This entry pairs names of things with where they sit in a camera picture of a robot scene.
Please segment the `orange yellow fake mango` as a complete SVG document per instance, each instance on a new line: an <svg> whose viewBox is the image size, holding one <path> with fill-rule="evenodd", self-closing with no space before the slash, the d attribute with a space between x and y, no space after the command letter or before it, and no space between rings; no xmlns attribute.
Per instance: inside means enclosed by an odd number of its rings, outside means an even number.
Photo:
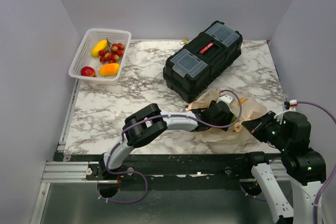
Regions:
<svg viewBox="0 0 336 224"><path fill-rule="evenodd" d="M103 65L99 70L101 76L115 76L118 74L120 65L118 63L109 63Z"/></svg>

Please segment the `red yellow fake fruits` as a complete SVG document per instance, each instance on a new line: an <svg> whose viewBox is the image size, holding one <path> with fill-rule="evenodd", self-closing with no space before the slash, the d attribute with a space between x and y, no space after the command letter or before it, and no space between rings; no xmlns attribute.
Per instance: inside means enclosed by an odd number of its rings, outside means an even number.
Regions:
<svg viewBox="0 0 336 224"><path fill-rule="evenodd" d="M99 60L101 63L116 63L124 55L125 45L122 43L112 44L109 41L108 44L105 51L99 51Z"/></svg>

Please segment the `green fake apple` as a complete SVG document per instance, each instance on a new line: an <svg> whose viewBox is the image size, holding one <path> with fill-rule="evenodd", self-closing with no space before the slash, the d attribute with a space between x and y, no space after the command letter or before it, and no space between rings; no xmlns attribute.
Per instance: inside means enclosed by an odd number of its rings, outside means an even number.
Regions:
<svg viewBox="0 0 336 224"><path fill-rule="evenodd" d="M232 123L232 124L235 124L235 123L237 123L238 121L239 121L239 117L233 115L232 120L231 120L231 123Z"/></svg>

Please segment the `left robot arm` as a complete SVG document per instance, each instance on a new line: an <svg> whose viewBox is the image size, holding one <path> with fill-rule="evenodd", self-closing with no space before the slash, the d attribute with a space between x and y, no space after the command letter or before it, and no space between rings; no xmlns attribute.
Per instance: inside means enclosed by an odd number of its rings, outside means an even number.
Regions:
<svg viewBox="0 0 336 224"><path fill-rule="evenodd" d="M103 154L98 173L104 179L112 179L134 149L150 144L165 131L202 132L212 127L226 131L233 118L229 106L223 101L212 101L207 108L180 113L163 111L152 103L125 119L120 140Z"/></svg>

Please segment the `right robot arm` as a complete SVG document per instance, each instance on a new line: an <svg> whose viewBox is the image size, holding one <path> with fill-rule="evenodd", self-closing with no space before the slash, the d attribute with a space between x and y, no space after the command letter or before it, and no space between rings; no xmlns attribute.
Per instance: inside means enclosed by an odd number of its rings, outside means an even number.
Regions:
<svg viewBox="0 0 336 224"><path fill-rule="evenodd" d="M242 125L254 138L280 151L280 159L289 176L291 204L278 185L266 154L245 154L241 171L246 177L256 179L273 222L322 223L318 192L326 182L326 164L321 154L309 147L311 124L307 117L295 111L282 115L270 111Z"/></svg>

